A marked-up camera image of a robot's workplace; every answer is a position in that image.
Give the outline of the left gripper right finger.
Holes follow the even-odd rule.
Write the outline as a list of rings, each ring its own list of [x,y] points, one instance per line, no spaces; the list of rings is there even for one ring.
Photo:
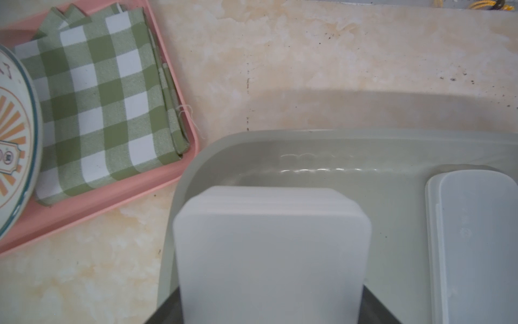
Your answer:
[[[401,324],[401,322],[366,287],[363,287],[358,324]]]

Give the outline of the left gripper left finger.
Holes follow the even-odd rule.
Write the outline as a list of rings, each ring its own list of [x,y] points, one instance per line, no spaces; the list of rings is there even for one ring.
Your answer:
[[[183,324],[182,300],[179,288],[174,290],[145,324]]]

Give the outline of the clear frosted pencil case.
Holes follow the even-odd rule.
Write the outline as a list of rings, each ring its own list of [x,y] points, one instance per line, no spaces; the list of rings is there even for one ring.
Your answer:
[[[173,222],[186,323],[356,323],[372,225],[328,188],[213,186]]]

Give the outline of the grey plastic storage box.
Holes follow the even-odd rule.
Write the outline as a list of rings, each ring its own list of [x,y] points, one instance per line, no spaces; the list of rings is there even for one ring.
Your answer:
[[[174,219],[211,186],[331,188],[373,227],[366,286],[402,323],[432,322],[425,187],[457,170],[517,177],[517,135],[403,129],[264,130],[203,149],[175,190]]]

